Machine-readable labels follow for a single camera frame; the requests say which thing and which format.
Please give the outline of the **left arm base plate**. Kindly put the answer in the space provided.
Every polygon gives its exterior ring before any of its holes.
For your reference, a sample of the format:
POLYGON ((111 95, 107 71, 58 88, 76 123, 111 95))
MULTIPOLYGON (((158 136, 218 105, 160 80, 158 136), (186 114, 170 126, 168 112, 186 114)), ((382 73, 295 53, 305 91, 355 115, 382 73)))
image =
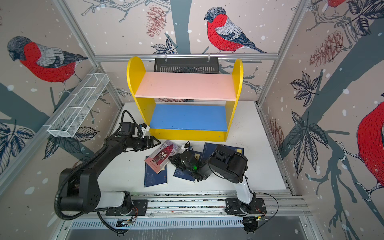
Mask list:
POLYGON ((132 200, 127 206, 108 208, 106 216, 145 216, 148 207, 148 200, 132 200))

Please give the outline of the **red illustrated book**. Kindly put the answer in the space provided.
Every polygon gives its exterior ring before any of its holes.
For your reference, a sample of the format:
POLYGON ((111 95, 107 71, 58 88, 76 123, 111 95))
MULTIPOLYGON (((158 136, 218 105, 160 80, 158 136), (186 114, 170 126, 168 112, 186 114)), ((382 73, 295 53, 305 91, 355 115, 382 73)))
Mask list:
POLYGON ((169 157, 176 155, 180 146, 174 142, 167 140, 162 143, 149 157, 145 159, 145 163, 156 173, 159 174, 168 164, 169 157))

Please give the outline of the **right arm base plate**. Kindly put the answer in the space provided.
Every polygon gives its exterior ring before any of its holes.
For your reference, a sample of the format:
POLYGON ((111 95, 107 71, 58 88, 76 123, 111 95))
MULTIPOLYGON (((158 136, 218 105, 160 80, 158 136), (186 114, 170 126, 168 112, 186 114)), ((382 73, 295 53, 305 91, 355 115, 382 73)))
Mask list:
POLYGON ((245 217, 246 215, 265 215, 267 213, 265 202, 261 198, 255 198, 247 205, 240 200, 226 199, 225 212, 229 215, 237 217, 245 217))

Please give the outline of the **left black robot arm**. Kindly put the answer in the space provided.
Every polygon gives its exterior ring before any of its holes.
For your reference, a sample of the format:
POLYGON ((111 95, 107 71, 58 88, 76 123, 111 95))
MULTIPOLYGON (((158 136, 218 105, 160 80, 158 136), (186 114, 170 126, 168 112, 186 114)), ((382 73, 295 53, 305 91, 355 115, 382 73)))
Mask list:
POLYGON ((130 213, 134 209, 131 194, 127 191, 101 191, 98 177, 121 153, 141 152, 160 144, 153 136, 112 135, 106 138, 103 147, 90 160, 61 172, 54 200, 56 215, 69 221, 109 208, 122 208, 130 213))

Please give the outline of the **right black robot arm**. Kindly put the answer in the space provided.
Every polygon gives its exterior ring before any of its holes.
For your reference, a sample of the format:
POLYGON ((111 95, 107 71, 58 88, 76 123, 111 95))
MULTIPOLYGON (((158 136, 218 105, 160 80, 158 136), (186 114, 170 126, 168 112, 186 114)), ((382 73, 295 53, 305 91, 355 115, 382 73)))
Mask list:
POLYGON ((250 205, 254 195, 245 181, 248 159, 242 153, 224 145, 214 145, 204 160, 197 160, 191 150, 184 150, 169 157, 179 170, 190 174, 197 181, 205 181, 211 174, 235 185, 238 201, 250 205))

